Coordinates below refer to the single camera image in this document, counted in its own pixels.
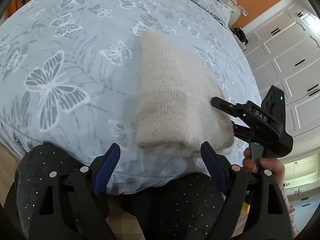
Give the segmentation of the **person's right hand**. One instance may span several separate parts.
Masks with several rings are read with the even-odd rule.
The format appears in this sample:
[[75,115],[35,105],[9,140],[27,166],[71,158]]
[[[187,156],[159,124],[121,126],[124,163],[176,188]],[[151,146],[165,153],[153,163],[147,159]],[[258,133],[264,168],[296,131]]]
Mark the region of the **person's right hand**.
[[251,158],[251,149],[244,150],[243,167],[247,172],[257,172],[259,167],[270,170],[279,186],[280,191],[284,192],[285,166],[277,158],[261,158],[255,163]]

